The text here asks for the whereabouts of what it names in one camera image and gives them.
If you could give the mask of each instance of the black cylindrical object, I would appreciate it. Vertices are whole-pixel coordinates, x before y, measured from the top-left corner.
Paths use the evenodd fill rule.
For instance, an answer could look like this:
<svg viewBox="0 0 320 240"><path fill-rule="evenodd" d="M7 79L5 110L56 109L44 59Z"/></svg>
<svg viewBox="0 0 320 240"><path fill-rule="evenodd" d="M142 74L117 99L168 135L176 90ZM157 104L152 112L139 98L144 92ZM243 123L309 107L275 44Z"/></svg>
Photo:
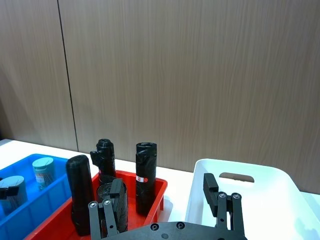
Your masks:
<svg viewBox="0 0 320 240"><path fill-rule="evenodd" d="M90 156L92 163L99 168L100 186L112 183L116 177L114 144L109 139L100 139L96 151L91 151Z"/></svg>
<svg viewBox="0 0 320 240"><path fill-rule="evenodd" d="M79 236L89 235L88 204L95 200L89 159L85 155L74 156L66 162L65 169L72 195L72 222Z"/></svg>
<svg viewBox="0 0 320 240"><path fill-rule="evenodd" d="M101 203L104 199L106 199L110 195L112 182L111 183L105 183L98 187L96 193L97 193L97 199L98 202ZM123 200L119 201L121 202L120 208L121 213L118 216L117 221L117 229L119 233L123 233L128 231L128 194L127 194L127 186L125 183L123 183L124 188L124 194L119 196L119 198L123 198Z"/></svg>
<svg viewBox="0 0 320 240"><path fill-rule="evenodd" d="M156 197L157 144L142 142L136 145L135 209L148 215Z"/></svg>

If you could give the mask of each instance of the blue plastic bin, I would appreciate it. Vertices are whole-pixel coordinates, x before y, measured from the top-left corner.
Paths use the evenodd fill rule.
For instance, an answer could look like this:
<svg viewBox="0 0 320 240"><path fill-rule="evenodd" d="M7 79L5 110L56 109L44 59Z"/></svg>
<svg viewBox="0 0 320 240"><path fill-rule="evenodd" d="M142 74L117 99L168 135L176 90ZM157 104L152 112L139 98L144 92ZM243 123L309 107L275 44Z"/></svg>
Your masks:
<svg viewBox="0 0 320 240"><path fill-rule="evenodd" d="M55 181L43 190L39 190L34 174L33 161L51 157L54 159ZM71 197L66 174L65 158L32 154L0 170L0 177L23 176L28 201L5 216L0 206L0 239L21 240Z"/></svg>

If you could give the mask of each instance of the red plastic tray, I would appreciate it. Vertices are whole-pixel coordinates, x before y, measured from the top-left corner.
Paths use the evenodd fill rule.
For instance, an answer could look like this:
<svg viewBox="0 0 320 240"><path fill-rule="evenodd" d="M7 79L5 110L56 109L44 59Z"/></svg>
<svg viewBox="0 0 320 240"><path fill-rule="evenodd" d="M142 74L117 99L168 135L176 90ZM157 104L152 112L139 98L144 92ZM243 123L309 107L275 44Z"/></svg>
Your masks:
<svg viewBox="0 0 320 240"><path fill-rule="evenodd" d="M156 223L160 210L164 209L164 193L167 188L167 181L156 178L156 198L147 216L136 213L136 174L127 171L116 171L116 177L122 178L127 186L128 195L128 230L136 229L144 225ZM96 191L99 186L98 175L92 179L93 189ZM26 240L90 240L90 236L80 237L71 221L72 199L69 198L50 217L39 225Z"/></svg>

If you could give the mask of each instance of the teal container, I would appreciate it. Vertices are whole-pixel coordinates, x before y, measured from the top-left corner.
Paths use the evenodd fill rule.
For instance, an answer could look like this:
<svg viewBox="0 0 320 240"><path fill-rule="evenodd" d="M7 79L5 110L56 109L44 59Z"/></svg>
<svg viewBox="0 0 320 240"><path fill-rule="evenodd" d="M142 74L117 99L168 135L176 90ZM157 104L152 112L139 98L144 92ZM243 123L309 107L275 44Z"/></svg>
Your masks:
<svg viewBox="0 0 320 240"><path fill-rule="evenodd" d="M43 190L55 180L55 162L52 157L42 157L32 163L35 180Z"/></svg>
<svg viewBox="0 0 320 240"><path fill-rule="evenodd" d="M6 216L28 200L25 178L23 176L9 176L0 181L0 188L6 189L9 187L19 187L19 189L17 195L7 196L6 199L0 200L3 213Z"/></svg>

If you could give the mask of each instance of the black bracket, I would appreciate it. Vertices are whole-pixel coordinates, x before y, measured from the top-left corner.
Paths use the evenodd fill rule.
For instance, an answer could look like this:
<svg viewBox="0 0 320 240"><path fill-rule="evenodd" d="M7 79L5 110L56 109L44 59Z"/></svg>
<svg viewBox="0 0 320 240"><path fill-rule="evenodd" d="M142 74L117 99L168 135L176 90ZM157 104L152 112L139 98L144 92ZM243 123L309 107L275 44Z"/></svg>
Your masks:
<svg viewBox="0 0 320 240"><path fill-rule="evenodd" d="M241 195L227 195L219 191L217 181L211 173L203 176L203 192L213 216L216 217L215 227L182 221L162 222L119 233L116 213L117 203L121 199L117 192L120 191L122 181L120 184L116 180L112 182L110 198L104 199L102 203L92 201L88 205L92 240L247 240ZM230 214L230 230L227 228L227 212Z"/></svg>
<svg viewBox="0 0 320 240"><path fill-rule="evenodd" d="M227 229L227 212L230 214L230 231L237 231L245 235L244 220L242 215L241 195L232 193L227 195L219 191L219 186L212 173L203 176L203 192L213 216L216 218L216 228Z"/></svg>
<svg viewBox="0 0 320 240"><path fill-rule="evenodd" d="M18 186L0 187L0 199L5 200L7 197L18 195Z"/></svg>

